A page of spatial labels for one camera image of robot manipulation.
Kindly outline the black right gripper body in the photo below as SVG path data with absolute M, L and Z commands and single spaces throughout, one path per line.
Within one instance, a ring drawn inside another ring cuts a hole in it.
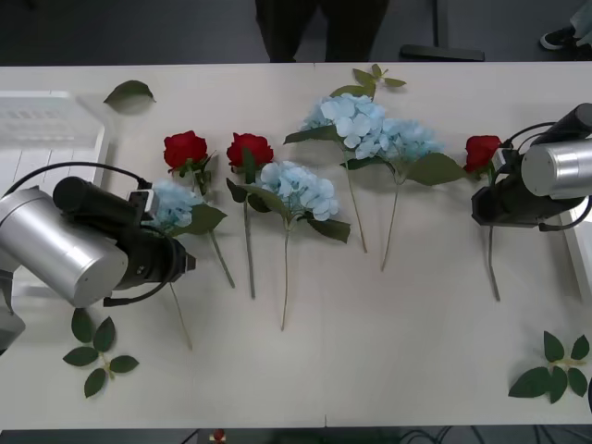
M 555 204 L 535 196 L 517 175 L 480 189 L 471 202 L 472 218 L 480 226 L 535 227 L 555 216 Z

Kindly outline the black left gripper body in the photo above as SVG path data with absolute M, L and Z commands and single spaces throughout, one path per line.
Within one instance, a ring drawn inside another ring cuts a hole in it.
M 175 282 L 195 267 L 195 257 L 178 240 L 152 228 L 129 232 L 129 288 Z

